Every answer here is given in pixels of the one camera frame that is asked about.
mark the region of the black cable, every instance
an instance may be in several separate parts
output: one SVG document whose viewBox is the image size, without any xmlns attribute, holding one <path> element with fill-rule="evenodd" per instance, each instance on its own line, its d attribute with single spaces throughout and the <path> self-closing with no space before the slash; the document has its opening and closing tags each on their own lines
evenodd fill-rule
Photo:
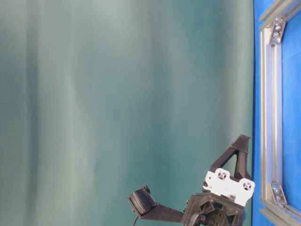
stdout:
<svg viewBox="0 0 301 226">
<path fill-rule="evenodd" d="M 137 219 L 139 218 L 139 216 L 137 216 L 134 220 L 133 226 L 135 226 Z"/>
</svg>

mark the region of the bolt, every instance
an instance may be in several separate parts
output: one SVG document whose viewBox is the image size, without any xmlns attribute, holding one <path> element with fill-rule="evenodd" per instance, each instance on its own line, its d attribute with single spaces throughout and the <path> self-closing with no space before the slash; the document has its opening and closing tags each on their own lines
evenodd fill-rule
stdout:
<svg viewBox="0 0 301 226">
<path fill-rule="evenodd" d="M 275 193 L 279 193 L 279 189 L 276 188 L 276 187 L 273 188 L 273 191 L 274 191 Z"/>
<path fill-rule="evenodd" d="M 279 37 L 279 33 L 278 32 L 274 32 L 273 33 L 273 38 L 278 38 Z"/>
<path fill-rule="evenodd" d="M 281 30 L 281 26 L 280 25 L 276 25 L 274 31 L 278 32 Z"/>
</svg>

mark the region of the metal frame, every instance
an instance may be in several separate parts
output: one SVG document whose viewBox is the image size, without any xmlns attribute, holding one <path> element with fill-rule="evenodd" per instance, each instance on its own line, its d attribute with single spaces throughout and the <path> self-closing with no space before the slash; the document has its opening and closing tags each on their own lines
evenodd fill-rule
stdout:
<svg viewBox="0 0 301 226">
<path fill-rule="evenodd" d="M 276 0 L 260 16 L 261 212 L 277 226 L 301 226 L 301 213 L 287 204 L 282 189 L 282 53 L 285 24 L 301 0 Z"/>
</svg>

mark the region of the teal curtain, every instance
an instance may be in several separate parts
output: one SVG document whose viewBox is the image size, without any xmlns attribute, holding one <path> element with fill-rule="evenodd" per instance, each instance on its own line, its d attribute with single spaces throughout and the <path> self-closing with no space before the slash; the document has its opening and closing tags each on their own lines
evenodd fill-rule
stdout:
<svg viewBox="0 0 301 226">
<path fill-rule="evenodd" d="M 143 184 L 182 210 L 252 136 L 252 1 L 4 1 L 0 49 L 0 225 L 129 226 Z"/>
</svg>

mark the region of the white mounting plate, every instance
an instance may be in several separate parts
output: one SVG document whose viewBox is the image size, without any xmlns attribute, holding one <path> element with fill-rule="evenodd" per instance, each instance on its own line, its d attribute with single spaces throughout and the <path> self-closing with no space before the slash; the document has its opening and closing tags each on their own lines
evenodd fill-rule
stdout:
<svg viewBox="0 0 301 226">
<path fill-rule="evenodd" d="M 218 196 L 226 196 L 241 206 L 246 206 L 255 188 L 255 183 L 247 178 L 239 182 L 232 180 L 229 171 L 222 168 L 216 169 L 215 173 L 208 171 L 205 181 L 208 186 L 203 186 L 204 189 Z"/>
</svg>

